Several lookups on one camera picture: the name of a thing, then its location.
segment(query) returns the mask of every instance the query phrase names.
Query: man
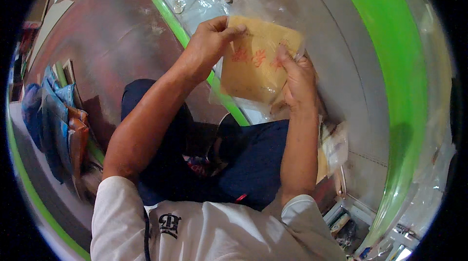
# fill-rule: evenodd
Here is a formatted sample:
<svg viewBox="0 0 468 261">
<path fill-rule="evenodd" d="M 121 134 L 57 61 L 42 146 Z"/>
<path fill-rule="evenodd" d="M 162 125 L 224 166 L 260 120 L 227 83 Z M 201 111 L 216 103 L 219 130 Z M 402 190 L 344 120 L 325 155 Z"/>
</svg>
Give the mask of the man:
<svg viewBox="0 0 468 261">
<path fill-rule="evenodd" d="M 289 121 L 220 130 L 215 158 L 228 166 L 217 176 L 200 179 L 184 162 L 184 100 L 246 30 L 226 24 L 226 16 L 203 22 L 157 82 L 126 87 L 97 192 L 92 259 L 344 260 L 310 196 L 318 114 L 308 59 L 296 63 L 278 48 L 288 73 Z M 261 210 L 280 185 L 276 219 Z M 143 204 L 156 203 L 148 221 Z"/>
</svg>

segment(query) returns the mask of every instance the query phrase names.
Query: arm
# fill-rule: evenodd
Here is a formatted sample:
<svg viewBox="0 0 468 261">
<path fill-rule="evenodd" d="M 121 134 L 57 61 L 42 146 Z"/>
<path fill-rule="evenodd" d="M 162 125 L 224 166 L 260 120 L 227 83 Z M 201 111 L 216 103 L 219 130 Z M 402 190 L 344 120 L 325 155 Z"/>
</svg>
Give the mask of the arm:
<svg viewBox="0 0 468 261">
<path fill-rule="evenodd" d="M 301 194 L 311 194 L 317 181 L 318 109 L 312 63 L 302 57 L 296 63 L 284 47 L 278 58 L 288 73 L 285 100 L 291 110 L 289 129 L 281 162 L 281 204 Z"/>
<path fill-rule="evenodd" d="M 245 26 L 226 26 L 226 16 L 202 22 L 176 63 L 117 127 L 104 158 L 103 180 L 122 176 L 137 181 L 185 98 L 208 77 L 229 42 L 245 31 Z"/>
</svg>

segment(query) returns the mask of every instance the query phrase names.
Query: navy blue pants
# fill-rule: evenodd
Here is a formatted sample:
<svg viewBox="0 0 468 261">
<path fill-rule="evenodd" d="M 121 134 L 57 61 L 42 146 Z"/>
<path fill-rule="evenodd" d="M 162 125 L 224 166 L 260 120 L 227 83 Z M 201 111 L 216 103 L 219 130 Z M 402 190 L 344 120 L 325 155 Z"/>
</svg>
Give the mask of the navy blue pants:
<svg viewBox="0 0 468 261">
<path fill-rule="evenodd" d="M 122 120 L 155 83 L 138 79 L 125 87 Z M 288 120 L 236 128 L 224 134 L 220 157 L 229 165 L 218 175 L 199 178 L 184 161 L 186 132 L 190 116 L 184 104 L 164 135 L 160 148 L 140 174 L 138 192 L 145 205 L 162 200 L 239 203 L 261 211 L 275 198 L 280 186 Z"/>
</svg>

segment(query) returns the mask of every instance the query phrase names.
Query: green tape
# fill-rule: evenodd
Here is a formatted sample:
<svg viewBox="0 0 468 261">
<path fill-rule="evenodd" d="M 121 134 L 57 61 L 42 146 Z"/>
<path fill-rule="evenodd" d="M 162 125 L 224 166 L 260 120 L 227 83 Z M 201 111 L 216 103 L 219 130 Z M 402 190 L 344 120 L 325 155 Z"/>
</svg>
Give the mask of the green tape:
<svg viewBox="0 0 468 261">
<path fill-rule="evenodd" d="M 397 215 L 419 163 L 427 121 L 427 77 L 418 28 L 405 0 L 351 0 L 379 58 L 390 118 L 384 195 L 364 247 L 373 246 Z"/>
<path fill-rule="evenodd" d="M 187 44 L 190 41 L 190 36 L 184 30 L 180 22 L 174 16 L 172 11 L 166 5 L 164 0 L 151 0 L 156 8 L 159 10 L 162 18 L 167 23 L 169 28 L 174 33 L 175 37 L 179 40 L 180 44 L 184 48 L 187 47 Z M 236 103 L 228 95 L 221 94 L 219 90 L 219 79 L 214 75 L 214 72 L 211 71 L 210 75 L 206 79 L 207 83 L 211 86 L 212 91 L 217 95 L 220 103 L 227 109 L 228 112 L 232 114 L 234 119 L 237 121 L 237 124 L 240 126 L 249 126 L 249 121 L 245 118 L 243 112 L 239 109 Z"/>
<path fill-rule="evenodd" d="M 78 245 L 75 240 L 73 240 L 65 231 L 62 229 L 60 224 L 55 220 L 55 218 L 50 214 L 47 210 L 46 206 L 42 202 L 39 194 L 34 189 L 32 182 L 24 168 L 23 161 L 20 156 L 20 152 L 18 150 L 18 145 L 16 144 L 15 135 L 13 133 L 13 123 L 10 117 L 10 104 L 9 99 L 6 99 L 6 109 L 7 109 L 7 136 L 8 136 L 8 143 L 10 152 L 12 155 L 12 161 L 15 165 L 15 170 L 18 172 L 21 182 L 23 184 L 26 193 L 31 199 L 32 205 L 36 207 L 42 217 L 49 223 L 52 229 L 57 233 L 57 235 L 69 246 L 73 251 L 75 251 L 80 257 L 85 260 L 91 260 L 90 254 L 83 249 L 80 245 Z"/>
</svg>

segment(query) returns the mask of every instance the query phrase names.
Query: red chinese characters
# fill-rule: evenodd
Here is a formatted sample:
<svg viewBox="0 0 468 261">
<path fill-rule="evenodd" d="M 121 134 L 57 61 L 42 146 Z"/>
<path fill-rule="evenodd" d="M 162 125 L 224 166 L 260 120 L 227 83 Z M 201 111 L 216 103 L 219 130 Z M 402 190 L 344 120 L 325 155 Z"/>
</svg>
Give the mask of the red chinese characters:
<svg viewBox="0 0 468 261">
<path fill-rule="evenodd" d="M 252 57 L 252 62 L 256 68 L 260 67 L 262 62 L 266 59 L 265 49 L 259 49 L 255 52 L 254 57 Z"/>
<path fill-rule="evenodd" d="M 281 64 L 281 62 L 279 61 L 278 57 L 275 57 L 273 59 L 273 61 L 270 63 L 270 66 L 275 68 L 275 72 L 280 69 L 280 68 L 283 68 L 283 65 Z"/>
<path fill-rule="evenodd" d="M 239 47 L 232 55 L 232 62 L 247 62 L 247 50 Z"/>
</svg>

